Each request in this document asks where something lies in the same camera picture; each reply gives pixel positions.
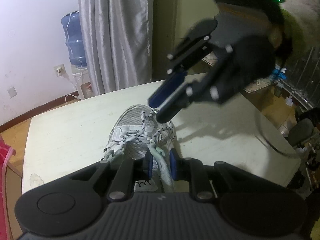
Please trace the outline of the cluttered side table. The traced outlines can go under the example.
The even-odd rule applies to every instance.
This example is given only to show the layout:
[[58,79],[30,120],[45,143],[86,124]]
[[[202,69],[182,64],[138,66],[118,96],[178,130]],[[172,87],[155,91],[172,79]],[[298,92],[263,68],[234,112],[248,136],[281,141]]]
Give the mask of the cluttered side table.
[[[207,64],[209,64],[211,67],[213,67],[217,62],[217,57],[213,52],[211,52],[207,56],[205,56],[202,60]],[[285,72],[286,72],[286,68],[280,68],[276,64],[276,67],[274,68],[272,74],[269,77],[264,79],[254,80],[246,88],[244,88],[244,91],[252,94],[270,85],[274,85],[279,81],[286,80],[287,77],[285,75]]]

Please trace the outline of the white wall switch plate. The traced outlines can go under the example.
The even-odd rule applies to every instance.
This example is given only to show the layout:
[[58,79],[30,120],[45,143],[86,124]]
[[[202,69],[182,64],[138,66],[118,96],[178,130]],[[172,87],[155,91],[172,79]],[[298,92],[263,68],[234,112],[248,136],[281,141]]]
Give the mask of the white wall switch plate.
[[15,87],[8,88],[7,93],[9,94],[10,98],[13,98],[17,95]]

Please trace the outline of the white water dispenser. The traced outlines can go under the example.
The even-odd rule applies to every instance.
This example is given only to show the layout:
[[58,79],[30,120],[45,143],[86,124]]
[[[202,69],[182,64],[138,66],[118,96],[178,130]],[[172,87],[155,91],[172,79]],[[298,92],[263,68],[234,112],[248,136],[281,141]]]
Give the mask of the white water dispenser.
[[73,78],[72,83],[79,94],[79,98],[85,100],[93,97],[87,68],[77,68],[75,65],[71,65],[71,72]]

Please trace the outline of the white wall socket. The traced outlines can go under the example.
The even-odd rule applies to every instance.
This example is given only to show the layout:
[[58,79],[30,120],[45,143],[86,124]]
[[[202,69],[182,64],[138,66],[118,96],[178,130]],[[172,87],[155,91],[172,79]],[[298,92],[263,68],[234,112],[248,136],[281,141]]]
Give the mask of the white wall socket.
[[54,70],[55,70],[57,76],[63,76],[66,73],[64,64],[60,64],[58,66],[55,66]]

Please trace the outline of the white black speckled shoelace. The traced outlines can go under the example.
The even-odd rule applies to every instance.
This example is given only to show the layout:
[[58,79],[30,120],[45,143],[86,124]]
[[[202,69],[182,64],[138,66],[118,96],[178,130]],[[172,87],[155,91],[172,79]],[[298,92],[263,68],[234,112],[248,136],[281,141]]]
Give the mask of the white black speckled shoelace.
[[126,145],[134,143],[170,149],[169,145],[176,139],[174,125],[171,121],[159,123],[157,113],[158,109],[145,105],[128,108],[112,128],[102,160],[113,161],[124,154]]

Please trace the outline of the grey curtain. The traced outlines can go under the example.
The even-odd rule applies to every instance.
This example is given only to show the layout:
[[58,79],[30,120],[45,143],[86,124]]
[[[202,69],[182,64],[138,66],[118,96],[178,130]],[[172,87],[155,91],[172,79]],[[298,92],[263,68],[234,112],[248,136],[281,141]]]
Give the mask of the grey curtain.
[[79,0],[94,95],[151,82],[153,0]]

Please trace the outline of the white mint sneaker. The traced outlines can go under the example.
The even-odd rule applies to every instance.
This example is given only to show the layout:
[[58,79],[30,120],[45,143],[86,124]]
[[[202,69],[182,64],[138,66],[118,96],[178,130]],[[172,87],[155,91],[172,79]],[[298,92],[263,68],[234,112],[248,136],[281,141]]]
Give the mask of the white mint sneaker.
[[171,121],[156,120],[157,109],[133,105],[117,120],[109,135],[101,161],[112,165],[124,159],[140,159],[148,152],[153,157],[152,177],[135,181],[135,192],[171,193],[175,183],[170,174],[169,152],[174,148],[176,132]]

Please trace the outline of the grey office chair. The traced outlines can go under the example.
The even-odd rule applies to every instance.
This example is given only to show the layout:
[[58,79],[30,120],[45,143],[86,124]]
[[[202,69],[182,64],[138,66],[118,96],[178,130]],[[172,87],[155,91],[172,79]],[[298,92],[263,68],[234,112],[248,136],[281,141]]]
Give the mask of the grey office chair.
[[288,133],[287,141],[292,147],[298,146],[306,139],[310,138],[313,134],[313,124],[310,119],[303,119],[294,127],[292,127]]

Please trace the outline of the blue water bottle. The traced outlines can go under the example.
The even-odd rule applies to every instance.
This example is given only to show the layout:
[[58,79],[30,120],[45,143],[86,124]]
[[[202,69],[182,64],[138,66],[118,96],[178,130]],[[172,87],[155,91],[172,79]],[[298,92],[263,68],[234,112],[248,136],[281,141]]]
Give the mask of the blue water bottle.
[[79,12],[74,11],[63,16],[61,24],[65,33],[65,44],[68,48],[70,63],[79,69],[87,68]]

